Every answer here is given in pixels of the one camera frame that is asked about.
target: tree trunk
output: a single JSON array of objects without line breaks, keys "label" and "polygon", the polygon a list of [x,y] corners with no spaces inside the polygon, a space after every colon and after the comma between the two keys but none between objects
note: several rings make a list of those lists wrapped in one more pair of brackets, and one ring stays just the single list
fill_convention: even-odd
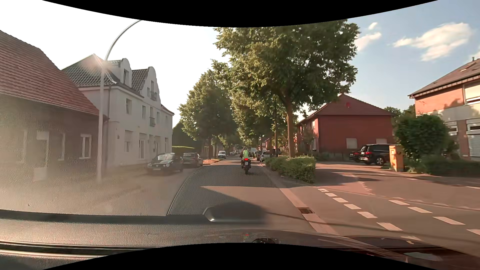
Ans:
[{"label": "tree trunk", "polygon": [[287,134],[288,134],[288,156],[295,156],[295,147],[293,143],[293,108],[290,97],[286,97],[286,108],[287,108]]}]

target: street lamp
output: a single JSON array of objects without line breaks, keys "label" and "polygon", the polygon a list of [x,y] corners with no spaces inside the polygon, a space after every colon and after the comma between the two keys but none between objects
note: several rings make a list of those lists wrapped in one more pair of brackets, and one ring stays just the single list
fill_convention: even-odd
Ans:
[{"label": "street lamp", "polygon": [[[110,55],[110,52],[112,51],[113,46],[119,38],[127,32],[130,27],[134,26],[138,22],[142,20],[138,20],[134,22],[133,24],[129,25],[125,30],[123,30],[120,35],[113,41],[112,45],[108,49],[107,56],[105,56],[105,62],[108,61],[108,56]],[[104,90],[104,79],[105,79],[105,67],[103,65],[103,62],[101,63],[101,72],[100,72],[100,108],[98,109],[98,149],[97,149],[97,155],[96,155],[96,180],[98,183],[102,182],[102,147],[103,147],[103,90]]]}]

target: black car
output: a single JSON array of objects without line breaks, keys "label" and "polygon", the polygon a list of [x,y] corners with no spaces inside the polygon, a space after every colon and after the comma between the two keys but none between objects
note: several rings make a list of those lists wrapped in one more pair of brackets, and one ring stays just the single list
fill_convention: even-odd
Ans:
[{"label": "black car", "polygon": [[360,150],[361,148],[356,151],[350,152],[349,158],[355,162],[360,162]]},{"label": "black car", "polygon": [[370,165],[384,165],[390,161],[390,145],[395,144],[369,144],[360,149],[360,161]]},{"label": "black car", "polygon": [[161,153],[147,164],[148,173],[183,171],[183,159],[175,153]]}]

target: dark tiled roof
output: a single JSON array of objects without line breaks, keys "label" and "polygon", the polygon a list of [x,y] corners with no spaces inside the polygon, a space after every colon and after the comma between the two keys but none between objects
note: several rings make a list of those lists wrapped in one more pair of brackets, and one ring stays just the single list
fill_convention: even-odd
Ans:
[{"label": "dark tiled roof", "polygon": [[345,94],[338,97],[337,101],[323,105],[318,111],[312,113],[307,118],[298,122],[297,125],[305,123],[307,120],[317,115],[392,115],[389,111],[378,108],[356,98]]},{"label": "dark tiled roof", "polygon": [[145,79],[147,79],[148,69],[132,70],[132,88],[141,91],[144,87]]},{"label": "dark tiled roof", "polygon": [[455,82],[476,76],[480,74],[480,59],[468,62],[440,79],[432,82],[431,84],[423,87],[422,89],[415,91],[409,95],[410,98],[414,98],[424,92],[434,92],[437,90],[449,87],[449,84],[455,85]]},{"label": "dark tiled roof", "polygon": [[98,109],[37,47],[0,31],[0,93],[98,115]]},{"label": "dark tiled roof", "polygon": [[[101,72],[100,63],[101,62],[105,62],[105,61],[99,58],[98,56],[96,56],[95,54],[92,54],[78,61],[77,63],[62,69],[62,71],[65,72],[73,81],[73,83],[75,83],[75,85],[77,85],[77,87],[79,88],[96,87],[96,86],[100,86],[100,72]],[[108,67],[109,64],[111,65],[112,63],[108,61],[108,63],[106,63],[105,66]],[[106,69],[107,69],[107,73],[113,79],[114,82],[112,82],[107,77],[107,75],[105,75],[105,79],[104,79],[105,86],[119,85],[125,90],[135,93],[140,97],[143,97],[142,95],[140,95],[139,91],[133,89],[132,87],[129,87],[124,83],[121,83],[120,79],[117,76],[115,76],[111,70],[109,70],[108,68]]]}]

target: sky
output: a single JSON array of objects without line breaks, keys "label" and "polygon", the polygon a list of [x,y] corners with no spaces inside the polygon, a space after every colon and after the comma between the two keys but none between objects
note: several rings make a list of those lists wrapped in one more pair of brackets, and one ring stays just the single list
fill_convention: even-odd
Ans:
[{"label": "sky", "polygon": [[[92,53],[105,57],[135,21],[41,0],[0,0],[0,5],[0,30],[40,48],[60,69]],[[357,81],[349,95],[381,108],[406,109],[414,103],[408,94],[480,57],[479,8],[477,0],[438,0],[349,19],[361,30],[352,61]],[[154,67],[162,104],[175,113],[176,125],[178,107],[211,60],[227,61],[215,41],[213,27],[142,21],[120,38],[109,60],[127,58],[132,69]]]}]

